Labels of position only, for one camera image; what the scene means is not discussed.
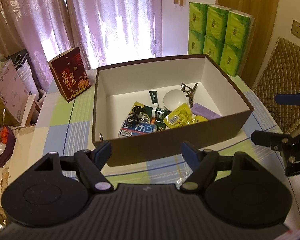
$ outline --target green tissue package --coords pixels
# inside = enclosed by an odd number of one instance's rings
[[[253,17],[249,14],[234,10],[228,14],[225,43],[238,49],[243,49],[252,26]]]
[[[224,42],[230,10],[216,4],[208,6],[206,36]]]
[[[207,54],[212,58],[212,60],[220,64],[222,50],[223,50],[223,42],[218,41],[214,38],[206,36],[204,39],[204,46],[203,46],[203,54]]]
[[[189,30],[206,34],[208,5],[196,2],[189,3]]]
[[[225,43],[222,51],[220,67],[230,76],[237,76],[242,58],[242,50]]]
[[[189,31],[188,54],[202,54],[204,35]]]

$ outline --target yellow package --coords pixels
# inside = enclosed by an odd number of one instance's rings
[[[163,119],[163,122],[169,128],[176,128],[206,120],[207,119],[199,115],[192,118],[190,107],[186,103],[183,103],[176,110],[168,114],[167,118]]]

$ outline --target wooden panel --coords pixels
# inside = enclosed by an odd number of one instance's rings
[[[271,38],[279,0],[217,0],[219,5],[227,6],[251,14],[255,17],[253,39],[250,52],[240,77],[249,86],[260,70]]]

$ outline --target brown quilted fabric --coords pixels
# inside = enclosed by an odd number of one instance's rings
[[[284,133],[300,125],[300,106],[283,106],[274,101],[276,94],[300,92],[300,47],[280,38],[254,92]]]

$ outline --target plaid tablecloth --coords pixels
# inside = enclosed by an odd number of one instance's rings
[[[70,103],[64,100],[55,82],[52,82],[34,131],[29,166],[49,151],[57,151],[60,156],[69,156],[81,149],[94,149],[92,112],[96,70],[87,71],[87,75],[92,87]],[[251,102],[254,111],[235,138],[209,148],[221,155],[234,155],[236,151],[243,151],[258,160],[290,189],[293,205],[286,224],[289,227],[300,227],[300,175],[287,178],[279,153],[254,145],[250,140],[254,130],[281,130],[251,89],[239,77],[232,79]],[[118,183],[175,183],[189,172],[191,169],[181,155],[120,167],[106,165],[102,170],[114,186]],[[227,174],[229,173],[220,172],[218,178]],[[64,172],[64,175],[76,178],[72,171]]]

